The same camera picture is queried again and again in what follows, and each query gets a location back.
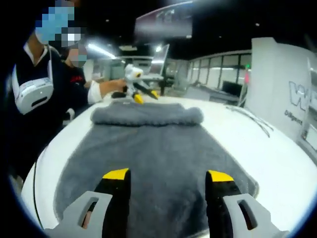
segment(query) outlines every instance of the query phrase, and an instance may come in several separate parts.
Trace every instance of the white sleeve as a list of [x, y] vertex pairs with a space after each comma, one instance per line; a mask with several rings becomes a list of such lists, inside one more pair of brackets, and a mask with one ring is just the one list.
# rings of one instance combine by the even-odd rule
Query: white sleeve
[[92, 80], [88, 91], [88, 103], [91, 105], [100, 102], [102, 99], [103, 98], [101, 97], [99, 83]]

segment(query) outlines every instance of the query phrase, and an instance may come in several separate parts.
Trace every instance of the black ceiling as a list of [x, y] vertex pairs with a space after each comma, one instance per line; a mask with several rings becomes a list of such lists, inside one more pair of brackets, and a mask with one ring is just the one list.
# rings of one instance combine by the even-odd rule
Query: black ceiling
[[[133, 52], [118, 46], [134, 44], [137, 17], [173, 2], [181, 0], [82, 0], [80, 11], [88, 39], [111, 44], [109, 49], [116, 55], [144, 56], [151, 54], [149, 46], [138, 46]], [[192, 39], [167, 42], [171, 58], [187, 60], [250, 49], [254, 37], [274, 37], [277, 42], [314, 50], [316, 22], [313, 0], [194, 0]]]

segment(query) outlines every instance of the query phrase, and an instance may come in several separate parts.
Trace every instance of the white collar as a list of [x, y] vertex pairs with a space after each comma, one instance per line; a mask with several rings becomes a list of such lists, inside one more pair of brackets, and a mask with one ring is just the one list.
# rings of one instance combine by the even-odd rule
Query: white collar
[[[24, 49], [25, 53], [30, 57], [32, 63], [34, 64], [34, 56], [33, 56], [32, 52], [30, 51], [28, 43], [25, 43], [23, 49]], [[47, 47], [44, 47], [44, 51], [43, 51], [41, 57], [39, 58], [39, 61], [36, 63], [36, 65], [42, 60], [42, 58], [47, 54], [47, 52], [48, 52]]]

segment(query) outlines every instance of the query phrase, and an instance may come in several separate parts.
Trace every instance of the white table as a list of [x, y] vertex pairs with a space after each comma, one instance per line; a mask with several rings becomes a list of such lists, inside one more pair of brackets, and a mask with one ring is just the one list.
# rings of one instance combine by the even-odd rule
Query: white table
[[[304, 151], [274, 128], [270, 138], [248, 117], [232, 112], [222, 104], [192, 99], [161, 97], [146, 102], [181, 103], [185, 108], [199, 107], [205, 119], [202, 126], [237, 160], [260, 186], [257, 201], [270, 213], [280, 230], [293, 230], [308, 211], [317, 192], [317, 168]], [[87, 109], [49, 144], [38, 160], [36, 202], [44, 228], [54, 228], [53, 200], [63, 168], [77, 145], [93, 126], [92, 111], [111, 103], [105, 98]], [[34, 167], [24, 183], [22, 199], [36, 219], [33, 204]]]

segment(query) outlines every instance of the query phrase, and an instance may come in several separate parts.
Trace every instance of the white neck device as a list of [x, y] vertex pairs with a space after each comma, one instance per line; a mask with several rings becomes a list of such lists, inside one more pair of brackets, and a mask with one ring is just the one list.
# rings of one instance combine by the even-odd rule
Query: white neck device
[[23, 115], [46, 103], [53, 94], [52, 55], [50, 47], [47, 46], [47, 48], [50, 54], [48, 77], [31, 80], [19, 85], [16, 76], [16, 65], [13, 68], [12, 89], [15, 104]]

